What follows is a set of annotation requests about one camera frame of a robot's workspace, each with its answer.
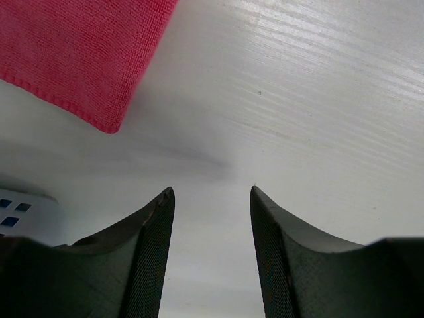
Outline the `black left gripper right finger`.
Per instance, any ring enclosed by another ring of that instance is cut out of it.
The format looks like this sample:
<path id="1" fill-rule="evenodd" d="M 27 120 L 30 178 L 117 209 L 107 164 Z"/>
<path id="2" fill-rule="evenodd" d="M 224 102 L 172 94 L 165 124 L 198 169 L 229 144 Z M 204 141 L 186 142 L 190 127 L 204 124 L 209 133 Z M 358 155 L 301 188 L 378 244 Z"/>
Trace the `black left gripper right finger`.
<path id="1" fill-rule="evenodd" d="M 261 189 L 250 216 L 267 317 L 422 317 L 423 239 L 368 245 L 301 220 Z"/>

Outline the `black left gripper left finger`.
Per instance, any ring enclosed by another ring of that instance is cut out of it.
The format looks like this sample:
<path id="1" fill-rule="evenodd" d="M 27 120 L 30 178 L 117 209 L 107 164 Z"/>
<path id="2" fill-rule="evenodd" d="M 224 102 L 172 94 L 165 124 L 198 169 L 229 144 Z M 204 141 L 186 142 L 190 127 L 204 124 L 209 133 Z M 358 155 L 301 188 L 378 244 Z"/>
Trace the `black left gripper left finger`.
<path id="1" fill-rule="evenodd" d="M 1 316 L 157 317 L 174 211 L 174 191 L 166 188 L 73 245 L 3 237 Z"/>

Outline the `pink towel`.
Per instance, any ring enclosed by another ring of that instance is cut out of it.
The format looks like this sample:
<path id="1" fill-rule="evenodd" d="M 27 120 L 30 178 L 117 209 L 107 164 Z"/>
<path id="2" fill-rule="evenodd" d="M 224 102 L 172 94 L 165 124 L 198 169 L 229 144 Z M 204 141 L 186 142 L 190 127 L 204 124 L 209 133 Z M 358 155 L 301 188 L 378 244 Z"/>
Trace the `pink towel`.
<path id="1" fill-rule="evenodd" d="M 1 79 L 116 133 L 175 1 L 2 1 Z"/>

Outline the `blue towel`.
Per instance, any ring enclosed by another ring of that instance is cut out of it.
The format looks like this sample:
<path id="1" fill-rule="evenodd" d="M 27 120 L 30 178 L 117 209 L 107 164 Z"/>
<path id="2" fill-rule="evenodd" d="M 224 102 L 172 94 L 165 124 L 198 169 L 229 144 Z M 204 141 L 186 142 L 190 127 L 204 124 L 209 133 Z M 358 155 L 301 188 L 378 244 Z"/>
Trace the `blue towel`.
<path id="1" fill-rule="evenodd" d="M 32 204 L 17 199 L 1 199 L 1 226 L 14 227 L 31 209 Z"/>

